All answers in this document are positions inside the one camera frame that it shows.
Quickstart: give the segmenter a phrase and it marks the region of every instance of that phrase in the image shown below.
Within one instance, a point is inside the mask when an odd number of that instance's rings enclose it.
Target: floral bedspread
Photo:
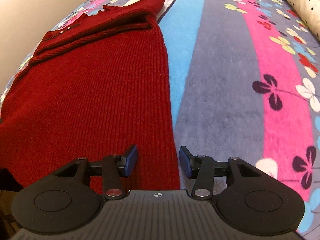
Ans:
[[[54,30],[129,1],[88,0]],[[293,188],[305,202],[298,232],[319,239],[319,42],[283,0],[169,1],[159,25],[177,150],[185,145],[217,161],[238,156]],[[216,191],[224,187],[217,179]]]

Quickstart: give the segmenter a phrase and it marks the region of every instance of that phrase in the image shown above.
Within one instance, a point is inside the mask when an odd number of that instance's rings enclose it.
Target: metal screw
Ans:
[[[210,195],[210,191],[205,188],[200,188],[195,191],[195,195],[198,197],[207,197]]]
[[[109,197],[119,197],[122,194],[122,190],[118,188],[111,188],[106,191]]]

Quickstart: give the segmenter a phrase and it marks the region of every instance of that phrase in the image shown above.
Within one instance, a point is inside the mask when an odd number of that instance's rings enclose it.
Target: ribbed knit fabric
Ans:
[[[179,189],[168,58],[156,14],[164,0],[104,6],[48,32],[1,112],[0,163],[23,186],[67,162],[138,145],[127,189]],[[100,183],[92,188],[101,192]]]

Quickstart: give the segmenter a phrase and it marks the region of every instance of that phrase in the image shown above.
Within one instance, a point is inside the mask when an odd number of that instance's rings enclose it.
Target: beige wall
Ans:
[[[0,0],[0,95],[44,34],[85,1]]]

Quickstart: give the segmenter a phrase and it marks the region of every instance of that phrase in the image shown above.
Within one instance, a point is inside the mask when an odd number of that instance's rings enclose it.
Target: pink stripe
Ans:
[[[264,81],[264,74],[270,74],[276,78],[279,90],[297,95],[279,92],[278,95],[283,102],[283,108],[280,111],[271,109],[270,94],[263,95],[265,131],[263,158],[272,158],[278,163],[279,180],[299,180],[299,182],[284,183],[307,201],[310,190],[304,190],[300,184],[304,173],[296,173],[292,169],[293,158],[300,156],[306,160],[306,149],[314,144],[309,104],[295,89],[296,85],[302,85],[301,76],[292,55],[282,49],[281,45],[270,40],[270,36],[276,38],[281,36],[276,28],[271,25],[271,30],[268,30],[257,22],[257,20],[268,22],[259,18],[263,13],[250,3],[246,5],[237,3],[236,6],[248,12],[243,14],[243,17],[256,50],[261,80]]]

